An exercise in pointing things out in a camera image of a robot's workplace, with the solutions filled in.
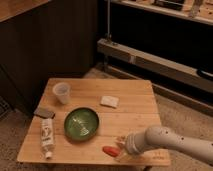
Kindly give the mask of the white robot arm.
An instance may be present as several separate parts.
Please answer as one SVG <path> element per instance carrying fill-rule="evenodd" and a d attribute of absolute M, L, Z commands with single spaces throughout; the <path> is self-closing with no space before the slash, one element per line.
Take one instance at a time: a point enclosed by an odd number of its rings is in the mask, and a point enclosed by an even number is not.
<path fill-rule="evenodd" d="M 213 166 L 213 141 L 183 136 L 164 126 L 150 126 L 142 132 L 129 134 L 117 161 L 129 161 L 155 149 L 178 151 Z"/>

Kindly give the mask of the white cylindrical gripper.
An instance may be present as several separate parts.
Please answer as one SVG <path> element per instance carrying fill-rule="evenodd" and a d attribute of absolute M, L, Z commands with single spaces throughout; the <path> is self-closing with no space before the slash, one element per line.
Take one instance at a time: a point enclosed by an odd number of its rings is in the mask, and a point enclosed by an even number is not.
<path fill-rule="evenodd" d="M 139 155 L 149 148 L 144 133 L 131 133 L 127 138 L 125 136 L 118 136 L 116 138 L 116 144 L 121 147 L 125 145 L 125 150 L 130 155 Z M 128 158 L 127 153 L 122 151 L 115 160 L 117 162 L 125 162 Z"/>

